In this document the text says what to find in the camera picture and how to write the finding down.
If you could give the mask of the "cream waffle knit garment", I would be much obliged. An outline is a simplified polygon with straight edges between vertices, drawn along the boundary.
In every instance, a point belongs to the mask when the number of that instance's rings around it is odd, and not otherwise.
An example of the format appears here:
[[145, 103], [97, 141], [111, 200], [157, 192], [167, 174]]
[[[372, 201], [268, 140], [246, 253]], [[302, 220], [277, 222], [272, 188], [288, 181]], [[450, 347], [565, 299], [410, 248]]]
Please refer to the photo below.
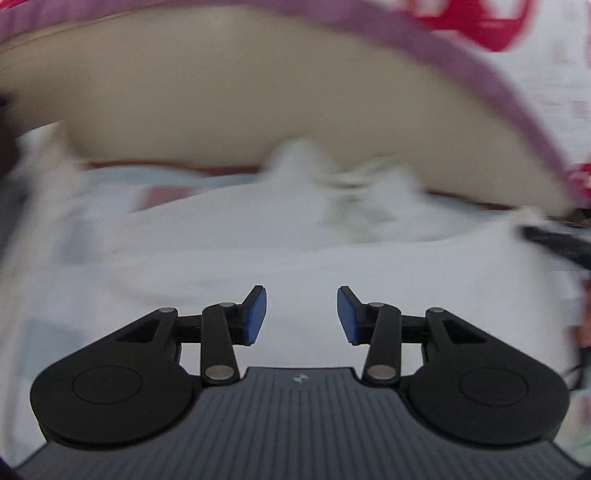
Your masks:
[[[34, 192], [87, 172], [61, 140], [31, 147], [23, 170]], [[89, 339], [64, 348], [29, 334], [23, 347], [1, 348], [4, 458], [18, 463], [42, 444], [29, 390], [54, 361], [159, 307], [195, 314], [256, 284], [266, 288], [266, 319], [256, 343], [236, 352], [242, 367], [360, 367], [365, 352], [346, 341], [335, 308], [342, 285], [408, 315], [445, 307], [557, 371], [573, 364], [574, 269], [518, 232], [545, 224], [538, 211], [430, 195], [406, 167], [369, 183], [358, 196], [335, 189], [327, 158], [294, 141], [255, 183], [103, 223]]]

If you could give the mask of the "light green garment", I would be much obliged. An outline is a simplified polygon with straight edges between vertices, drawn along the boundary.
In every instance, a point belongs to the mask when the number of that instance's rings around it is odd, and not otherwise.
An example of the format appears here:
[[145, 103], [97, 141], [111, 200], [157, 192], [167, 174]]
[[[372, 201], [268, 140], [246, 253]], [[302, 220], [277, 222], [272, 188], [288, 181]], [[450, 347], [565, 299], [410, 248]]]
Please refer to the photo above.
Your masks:
[[590, 396], [584, 392], [571, 396], [557, 443], [578, 462], [590, 464]]

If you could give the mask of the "bear print quilt purple trim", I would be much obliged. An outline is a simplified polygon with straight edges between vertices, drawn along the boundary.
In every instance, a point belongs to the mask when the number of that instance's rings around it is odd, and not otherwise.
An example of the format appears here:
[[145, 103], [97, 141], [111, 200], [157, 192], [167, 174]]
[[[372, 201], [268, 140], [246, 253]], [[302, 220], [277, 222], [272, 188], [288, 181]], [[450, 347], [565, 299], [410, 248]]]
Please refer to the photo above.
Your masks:
[[[90, 22], [152, 7], [185, 5], [180, 1], [18, 1], [1, 9], [1, 40], [35, 33], [67, 22]], [[464, 84], [514, 122], [536, 154], [558, 176], [568, 194], [584, 207], [590, 192], [576, 184], [560, 148], [529, 116], [529, 109], [500, 71], [438, 37], [405, 13], [390, 13], [367, 1], [190, 1], [190, 6], [247, 6], [294, 16], [399, 49]]]

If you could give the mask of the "beige bed base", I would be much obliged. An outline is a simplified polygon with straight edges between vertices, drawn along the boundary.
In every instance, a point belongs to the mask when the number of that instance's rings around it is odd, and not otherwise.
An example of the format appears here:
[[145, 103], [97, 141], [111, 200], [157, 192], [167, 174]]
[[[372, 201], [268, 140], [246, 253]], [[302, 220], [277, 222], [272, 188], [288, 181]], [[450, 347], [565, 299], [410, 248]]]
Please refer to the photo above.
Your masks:
[[516, 124], [399, 49], [247, 6], [152, 7], [1, 40], [17, 123], [66, 123], [90, 158], [253, 165], [285, 138], [339, 164], [391, 155], [432, 190], [576, 204]]

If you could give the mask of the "folded dark brown sweater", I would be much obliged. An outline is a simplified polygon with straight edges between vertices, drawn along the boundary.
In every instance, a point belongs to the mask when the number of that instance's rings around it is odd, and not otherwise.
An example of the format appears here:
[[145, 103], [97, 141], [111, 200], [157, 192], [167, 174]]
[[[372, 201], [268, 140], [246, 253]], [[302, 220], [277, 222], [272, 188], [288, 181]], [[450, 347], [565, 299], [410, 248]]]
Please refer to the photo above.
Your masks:
[[0, 176], [4, 179], [18, 164], [21, 152], [15, 131], [8, 119], [13, 100], [10, 95], [0, 96]]

